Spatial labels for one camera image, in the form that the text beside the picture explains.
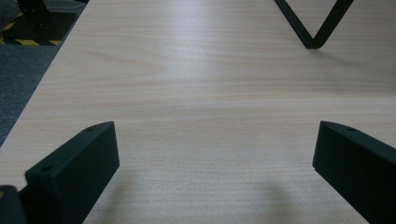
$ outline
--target black object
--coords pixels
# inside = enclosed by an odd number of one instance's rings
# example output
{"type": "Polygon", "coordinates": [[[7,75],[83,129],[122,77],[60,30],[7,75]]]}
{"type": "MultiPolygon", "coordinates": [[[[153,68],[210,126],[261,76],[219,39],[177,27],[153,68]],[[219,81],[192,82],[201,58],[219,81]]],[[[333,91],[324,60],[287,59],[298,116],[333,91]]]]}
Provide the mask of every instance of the black object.
{"type": "Polygon", "coordinates": [[[2,35],[8,40],[62,41],[72,27],[75,13],[49,12],[43,0],[18,0],[22,16],[17,17],[10,29],[2,35]]]}
{"type": "Polygon", "coordinates": [[[313,165],[370,223],[396,223],[396,149],[322,121],[313,165]]]}
{"type": "Polygon", "coordinates": [[[343,19],[347,10],[353,3],[353,0],[337,0],[332,11],[321,25],[318,33],[315,35],[315,38],[312,38],[286,0],[275,1],[286,19],[289,21],[291,27],[296,32],[297,36],[300,37],[304,46],[308,49],[320,49],[326,43],[335,27],[337,27],[338,23],[343,19]]]}
{"type": "Polygon", "coordinates": [[[114,123],[91,126],[29,169],[19,194],[0,187],[0,223],[81,224],[119,166],[114,123]]]}

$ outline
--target light wood tabletop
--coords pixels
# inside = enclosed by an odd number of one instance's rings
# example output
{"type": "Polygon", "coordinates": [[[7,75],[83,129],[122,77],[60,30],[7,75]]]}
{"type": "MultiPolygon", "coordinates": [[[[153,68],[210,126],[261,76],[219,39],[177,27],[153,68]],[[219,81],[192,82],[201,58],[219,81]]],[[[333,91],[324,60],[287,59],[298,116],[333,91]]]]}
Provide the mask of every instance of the light wood tabletop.
{"type": "MultiPolygon", "coordinates": [[[[335,0],[289,0],[314,35],[335,0]]],[[[91,0],[0,149],[1,184],[114,120],[84,223],[364,223],[312,167],[321,120],[396,146],[396,1],[305,49],[273,0],[91,0]]]]}

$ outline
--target yellow stripe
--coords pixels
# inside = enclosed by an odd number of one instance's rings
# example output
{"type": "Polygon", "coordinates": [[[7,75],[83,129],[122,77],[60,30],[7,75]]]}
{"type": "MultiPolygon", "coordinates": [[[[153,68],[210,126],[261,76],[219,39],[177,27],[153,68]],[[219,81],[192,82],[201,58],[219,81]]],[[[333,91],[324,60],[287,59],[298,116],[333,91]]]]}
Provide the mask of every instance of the yellow stripe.
{"type": "Polygon", "coordinates": [[[10,23],[6,26],[6,28],[4,28],[4,30],[9,30],[14,24],[15,24],[15,21],[10,22],[10,23]]]}
{"type": "Polygon", "coordinates": [[[35,45],[37,46],[38,44],[33,41],[33,40],[22,40],[22,39],[15,39],[16,41],[20,42],[22,45],[35,45]]]}
{"type": "Polygon", "coordinates": [[[49,40],[49,42],[51,42],[52,44],[54,44],[56,46],[58,46],[61,43],[60,40],[49,40]]]}

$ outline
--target gray carpet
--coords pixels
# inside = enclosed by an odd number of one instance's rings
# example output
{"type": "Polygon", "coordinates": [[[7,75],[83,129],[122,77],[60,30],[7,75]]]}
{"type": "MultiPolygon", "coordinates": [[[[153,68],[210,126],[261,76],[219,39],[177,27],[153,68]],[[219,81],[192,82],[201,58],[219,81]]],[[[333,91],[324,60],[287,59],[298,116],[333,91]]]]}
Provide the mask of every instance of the gray carpet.
{"type": "MultiPolygon", "coordinates": [[[[74,12],[78,16],[85,7],[73,0],[45,3],[50,11],[74,12]]],[[[0,0],[0,31],[19,13],[15,1],[0,0]]],[[[61,47],[0,45],[0,146],[61,47]]]]}

